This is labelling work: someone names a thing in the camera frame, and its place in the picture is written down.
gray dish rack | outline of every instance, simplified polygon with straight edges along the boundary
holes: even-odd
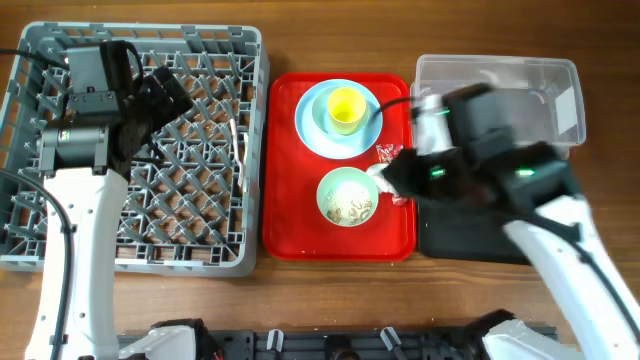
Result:
[[[248,26],[37,22],[18,49],[64,61],[70,45],[127,40],[145,73],[167,65],[194,106],[153,135],[162,165],[134,162],[117,235],[116,271],[185,276],[246,276],[255,267],[260,209],[260,152],[269,59]],[[68,72],[16,57],[0,112],[0,165],[39,178],[36,135],[62,109]],[[238,119],[245,185],[230,146],[229,114]],[[152,156],[143,148],[140,156]],[[0,267],[41,270],[44,200],[2,180]]]

plastic bin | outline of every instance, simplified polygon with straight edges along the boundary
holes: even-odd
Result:
[[[499,105],[519,144],[547,141],[567,150],[585,141],[582,90],[569,60],[423,55],[411,90],[419,97],[444,95],[477,83],[497,89]]]
[[[117,236],[116,271],[163,275],[244,276],[255,267],[260,159],[269,60],[260,32],[247,26],[38,22],[18,48],[58,61],[65,48],[103,40],[134,44],[145,72],[167,65],[194,107],[153,135],[162,165],[135,163]],[[16,57],[0,112],[0,165],[38,177],[38,131],[57,116],[69,74]],[[229,116],[239,119],[247,179],[242,191],[229,146]],[[144,148],[141,156],[151,156]],[[44,200],[2,182],[0,266],[40,270]]]

light blue plate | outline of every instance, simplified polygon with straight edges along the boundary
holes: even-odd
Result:
[[[333,130],[327,109],[329,95],[338,87],[352,87],[367,100],[365,118],[356,132],[340,135]],[[329,159],[349,159],[367,151],[380,136],[382,114],[369,119],[380,103],[366,87],[350,80],[327,80],[309,89],[296,107],[296,131],[300,140],[314,153]]]

light green bowl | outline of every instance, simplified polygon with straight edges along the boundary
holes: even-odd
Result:
[[[346,197],[349,196],[349,194],[358,193],[358,190],[363,189],[368,193],[369,200],[371,201],[371,210],[369,210],[366,216],[362,213],[362,216],[358,216],[357,220],[347,224],[343,222],[338,223],[329,218],[328,201],[331,197],[330,194],[333,193],[333,196],[337,197],[340,197],[340,194],[342,194],[344,195],[343,197]],[[316,192],[316,202],[322,215],[331,223],[344,227],[358,226],[369,220],[376,211],[378,207],[378,187],[364,171],[352,167],[341,167],[330,171],[320,180],[318,191]]]

yellow cup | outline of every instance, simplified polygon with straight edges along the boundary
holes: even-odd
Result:
[[[331,126],[342,135],[352,134],[367,111],[367,100],[358,90],[350,87],[335,89],[329,95]]]

